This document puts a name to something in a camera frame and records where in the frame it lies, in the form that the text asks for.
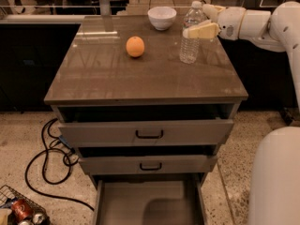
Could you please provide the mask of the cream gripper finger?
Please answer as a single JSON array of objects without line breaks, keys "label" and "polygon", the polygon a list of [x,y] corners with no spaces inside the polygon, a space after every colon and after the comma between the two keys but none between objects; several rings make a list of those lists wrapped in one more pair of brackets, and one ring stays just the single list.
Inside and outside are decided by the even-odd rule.
[{"label": "cream gripper finger", "polygon": [[211,20],[192,25],[183,31],[184,38],[212,39],[220,33],[219,25]]},{"label": "cream gripper finger", "polygon": [[218,14],[225,9],[223,6],[216,6],[210,4],[204,4],[202,10],[206,17],[210,19],[213,23],[218,21]]}]

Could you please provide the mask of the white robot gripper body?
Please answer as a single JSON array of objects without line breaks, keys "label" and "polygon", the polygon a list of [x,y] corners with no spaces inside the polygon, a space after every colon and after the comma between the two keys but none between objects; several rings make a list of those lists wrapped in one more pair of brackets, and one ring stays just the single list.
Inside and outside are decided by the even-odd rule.
[{"label": "white robot gripper body", "polygon": [[228,7],[218,14],[219,36],[223,39],[239,39],[240,26],[246,10],[243,7]]}]

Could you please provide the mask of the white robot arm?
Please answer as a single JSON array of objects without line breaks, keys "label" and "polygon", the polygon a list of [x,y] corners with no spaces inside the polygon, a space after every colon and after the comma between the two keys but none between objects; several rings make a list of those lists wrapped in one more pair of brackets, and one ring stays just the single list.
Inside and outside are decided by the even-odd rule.
[{"label": "white robot arm", "polygon": [[[300,4],[274,11],[202,6],[205,22],[186,28],[185,38],[243,39],[272,52],[285,52],[296,101],[300,103]],[[279,127],[251,150],[239,147],[228,159],[227,174],[248,178],[247,216],[237,225],[300,225],[300,127]]]}]

